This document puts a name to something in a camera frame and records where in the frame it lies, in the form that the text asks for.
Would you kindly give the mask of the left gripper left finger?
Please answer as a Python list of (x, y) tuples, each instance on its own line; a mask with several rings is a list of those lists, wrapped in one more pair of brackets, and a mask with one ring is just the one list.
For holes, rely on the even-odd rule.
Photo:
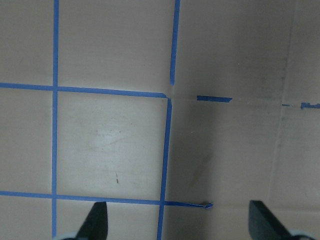
[(108, 212), (106, 202), (95, 202), (84, 220), (75, 240), (106, 240), (108, 236)]

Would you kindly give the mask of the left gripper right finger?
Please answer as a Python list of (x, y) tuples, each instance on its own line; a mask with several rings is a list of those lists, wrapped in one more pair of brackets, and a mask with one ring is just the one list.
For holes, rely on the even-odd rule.
[(261, 200), (250, 200), (248, 231), (252, 240), (290, 240), (293, 236)]

